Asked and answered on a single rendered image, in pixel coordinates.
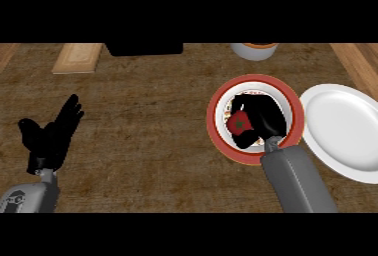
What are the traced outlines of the white plate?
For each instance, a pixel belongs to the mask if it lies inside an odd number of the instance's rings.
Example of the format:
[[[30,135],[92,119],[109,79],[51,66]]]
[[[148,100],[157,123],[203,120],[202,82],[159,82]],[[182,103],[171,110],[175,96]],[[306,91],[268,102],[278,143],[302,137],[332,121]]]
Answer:
[[[378,184],[378,102],[337,84],[301,94],[302,138],[324,165],[348,179]]]

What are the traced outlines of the red rimmed plate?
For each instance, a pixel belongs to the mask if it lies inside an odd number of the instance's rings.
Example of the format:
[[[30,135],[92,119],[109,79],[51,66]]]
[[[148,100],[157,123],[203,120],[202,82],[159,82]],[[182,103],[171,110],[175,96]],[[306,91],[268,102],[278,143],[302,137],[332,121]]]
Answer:
[[[239,149],[225,128],[225,107],[234,96],[244,92],[268,95],[278,105],[286,121],[286,136],[278,141],[284,148],[298,144],[304,131],[304,110],[292,88],[274,77],[247,74],[230,79],[216,89],[206,107],[206,131],[212,144],[221,154],[234,162],[258,166],[264,146]]]

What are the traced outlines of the black appliance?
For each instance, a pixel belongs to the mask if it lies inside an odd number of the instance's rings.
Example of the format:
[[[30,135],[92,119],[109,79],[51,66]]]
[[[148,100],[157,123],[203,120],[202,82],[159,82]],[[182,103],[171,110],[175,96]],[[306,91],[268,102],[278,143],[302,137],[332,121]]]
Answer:
[[[181,43],[106,43],[106,48],[112,56],[144,56],[144,55],[168,55],[182,52]]]

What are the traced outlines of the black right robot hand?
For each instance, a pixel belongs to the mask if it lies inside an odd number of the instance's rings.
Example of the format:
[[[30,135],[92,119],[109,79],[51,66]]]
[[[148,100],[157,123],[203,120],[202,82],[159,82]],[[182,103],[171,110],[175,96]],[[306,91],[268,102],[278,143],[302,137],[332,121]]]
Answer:
[[[240,94],[231,100],[230,116],[242,110],[250,122],[252,129],[233,135],[231,139],[239,149],[246,149],[258,139],[286,136],[286,121],[280,108],[268,95]]]

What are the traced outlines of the pale wooden board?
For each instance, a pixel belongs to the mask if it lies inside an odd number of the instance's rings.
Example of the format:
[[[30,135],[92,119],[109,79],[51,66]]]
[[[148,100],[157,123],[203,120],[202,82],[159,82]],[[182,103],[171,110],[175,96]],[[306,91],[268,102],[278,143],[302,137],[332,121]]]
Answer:
[[[357,89],[378,101],[378,43],[332,43]]]

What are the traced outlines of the white cup with orange rim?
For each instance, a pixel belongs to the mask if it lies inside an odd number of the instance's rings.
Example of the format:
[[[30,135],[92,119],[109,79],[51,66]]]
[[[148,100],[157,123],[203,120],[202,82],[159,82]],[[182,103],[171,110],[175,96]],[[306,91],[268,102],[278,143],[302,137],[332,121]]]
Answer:
[[[262,61],[271,57],[277,43],[231,43],[230,48],[240,58],[250,61]]]

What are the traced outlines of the red tomato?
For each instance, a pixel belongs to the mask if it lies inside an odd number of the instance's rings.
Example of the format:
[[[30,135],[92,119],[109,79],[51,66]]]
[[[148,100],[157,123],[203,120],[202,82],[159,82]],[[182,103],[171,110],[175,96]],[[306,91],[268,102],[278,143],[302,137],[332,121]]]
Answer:
[[[237,110],[228,117],[225,127],[233,135],[240,135],[243,131],[252,129],[247,115],[242,110]]]

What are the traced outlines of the pale wooden block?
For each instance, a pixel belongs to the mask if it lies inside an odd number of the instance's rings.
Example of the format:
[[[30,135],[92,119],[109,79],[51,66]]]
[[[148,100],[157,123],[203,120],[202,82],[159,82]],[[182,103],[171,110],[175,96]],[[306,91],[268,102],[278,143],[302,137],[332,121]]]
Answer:
[[[92,73],[101,43],[66,43],[51,69],[53,74]]]

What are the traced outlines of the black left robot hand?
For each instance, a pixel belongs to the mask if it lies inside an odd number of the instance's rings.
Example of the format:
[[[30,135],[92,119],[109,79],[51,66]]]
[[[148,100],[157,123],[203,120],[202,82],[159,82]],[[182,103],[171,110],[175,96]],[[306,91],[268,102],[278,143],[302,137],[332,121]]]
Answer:
[[[32,175],[38,170],[55,171],[63,164],[70,138],[78,127],[84,111],[75,94],[67,98],[57,117],[44,127],[23,118],[17,122],[22,144],[29,150],[26,172]]]

